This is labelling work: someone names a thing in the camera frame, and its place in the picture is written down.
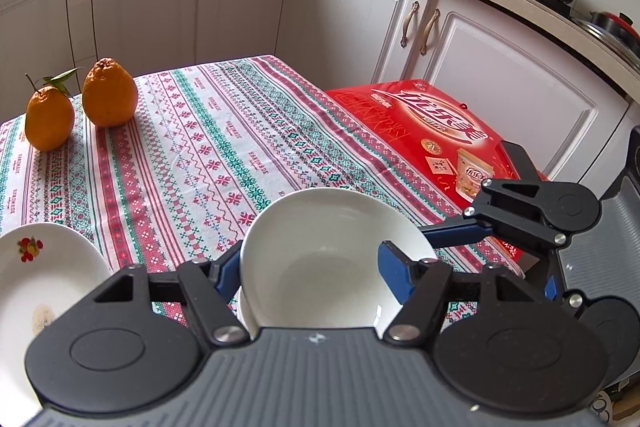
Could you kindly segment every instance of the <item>orange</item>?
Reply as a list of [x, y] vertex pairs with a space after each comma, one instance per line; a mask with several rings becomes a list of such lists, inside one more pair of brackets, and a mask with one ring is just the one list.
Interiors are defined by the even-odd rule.
[[71, 101], [54, 86], [33, 93], [24, 117], [24, 135], [34, 148], [47, 152], [71, 136], [76, 114]]
[[112, 58], [101, 58], [82, 86], [82, 108], [96, 127], [116, 127], [129, 121], [138, 105], [131, 75]]

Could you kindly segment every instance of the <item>blue gripper pad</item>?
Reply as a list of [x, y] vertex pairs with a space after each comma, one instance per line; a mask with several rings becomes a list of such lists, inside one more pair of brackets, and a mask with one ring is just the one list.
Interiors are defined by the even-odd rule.
[[378, 247], [378, 272], [396, 300], [404, 305], [415, 287], [411, 284], [406, 265], [385, 243]]
[[240, 287], [240, 248], [236, 250], [228, 260], [220, 266], [220, 275], [216, 291], [222, 296], [226, 303], [236, 295]]

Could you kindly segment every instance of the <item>plate with fruit pattern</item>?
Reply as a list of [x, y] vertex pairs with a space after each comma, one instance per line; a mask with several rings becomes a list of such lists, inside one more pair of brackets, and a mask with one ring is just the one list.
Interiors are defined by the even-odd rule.
[[40, 410], [24, 372], [29, 343], [110, 275], [94, 245], [63, 225], [34, 223], [0, 237], [2, 427], [20, 427]]

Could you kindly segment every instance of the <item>fruit decal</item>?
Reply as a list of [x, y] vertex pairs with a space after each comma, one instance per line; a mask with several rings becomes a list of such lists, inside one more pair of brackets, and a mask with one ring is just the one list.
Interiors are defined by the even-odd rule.
[[20, 247], [20, 261], [23, 263], [33, 261], [38, 256], [43, 246], [44, 245], [41, 240], [36, 241], [34, 237], [31, 237], [31, 239], [23, 237], [18, 241], [18, 247]]

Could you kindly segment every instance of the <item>tablecloth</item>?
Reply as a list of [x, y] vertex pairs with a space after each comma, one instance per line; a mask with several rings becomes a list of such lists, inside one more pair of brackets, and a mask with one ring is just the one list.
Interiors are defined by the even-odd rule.
[[[358, 190], [417, 225], [459, 209], [324, 92], [272, 56], [202, 64], [136, 79], [124, 126], [95, 128], [72, 100], [68, 143], [39, 153], [24, 116], [0, 127], [0, 233], [52, 221], [82, 233], [113, 271], [175, 269], [215, 259], [271, 201], [306, 187]], [[438, 251], [457, 270], [509, 264], [492, 241]], [[178, 304], [156, 312], [181, 319]], [[448, 320], [472, 313], [453, 304]]]

